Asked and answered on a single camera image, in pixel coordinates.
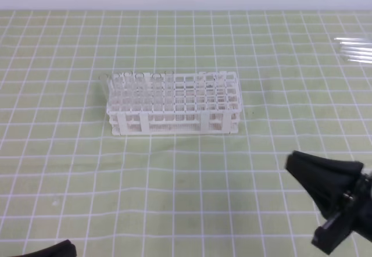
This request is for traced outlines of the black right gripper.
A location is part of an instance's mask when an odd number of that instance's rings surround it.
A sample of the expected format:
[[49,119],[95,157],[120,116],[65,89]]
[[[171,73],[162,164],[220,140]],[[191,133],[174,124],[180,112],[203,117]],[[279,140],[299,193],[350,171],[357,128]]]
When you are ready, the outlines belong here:
[[[286,170],[327,219],[312,238],[312,245],[325,254],[331,254],[353,232],[371,241],[371,174],[361,175],[363,167],[358,161],[326,159],[299,151],[287,157]],[[344,193],[357,179],[353,191]],[[335,211],[342,195],[345,203]]]

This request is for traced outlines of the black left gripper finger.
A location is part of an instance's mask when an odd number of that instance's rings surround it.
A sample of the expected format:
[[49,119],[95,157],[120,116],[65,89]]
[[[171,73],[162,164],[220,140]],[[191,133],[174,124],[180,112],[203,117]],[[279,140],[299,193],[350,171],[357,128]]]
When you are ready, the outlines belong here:
[[76,257],[76,246],[70,240],[64,240],[58,244],[39,251],[12,257]]

